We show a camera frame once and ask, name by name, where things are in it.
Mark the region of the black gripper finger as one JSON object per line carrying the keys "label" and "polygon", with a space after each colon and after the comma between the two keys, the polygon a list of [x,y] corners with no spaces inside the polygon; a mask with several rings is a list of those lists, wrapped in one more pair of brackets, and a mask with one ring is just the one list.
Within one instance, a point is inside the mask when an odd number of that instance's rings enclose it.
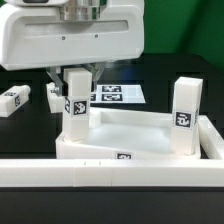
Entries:
{"label": "black gripper finger", "polygon": [[67,83],[64,81],[62,68],[60,66],[49,67],[46,69],[46,72],[54,82],[53,92],[57,96],[66,96]]}
{"label": "black gripper finger", "polygon": [[97,82],[105,70],[105,63],[91,63],[89,70],[92,73],[92,90],[95,91],[97,89]]}

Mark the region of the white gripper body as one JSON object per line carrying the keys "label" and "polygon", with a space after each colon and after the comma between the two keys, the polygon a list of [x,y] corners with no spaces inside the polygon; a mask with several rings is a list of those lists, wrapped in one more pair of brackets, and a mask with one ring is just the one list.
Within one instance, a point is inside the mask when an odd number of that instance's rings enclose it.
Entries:
{"label": "white gripper body", "polygon": [[144,0],[5,0],[7,70],[133,59],[144,50]]}

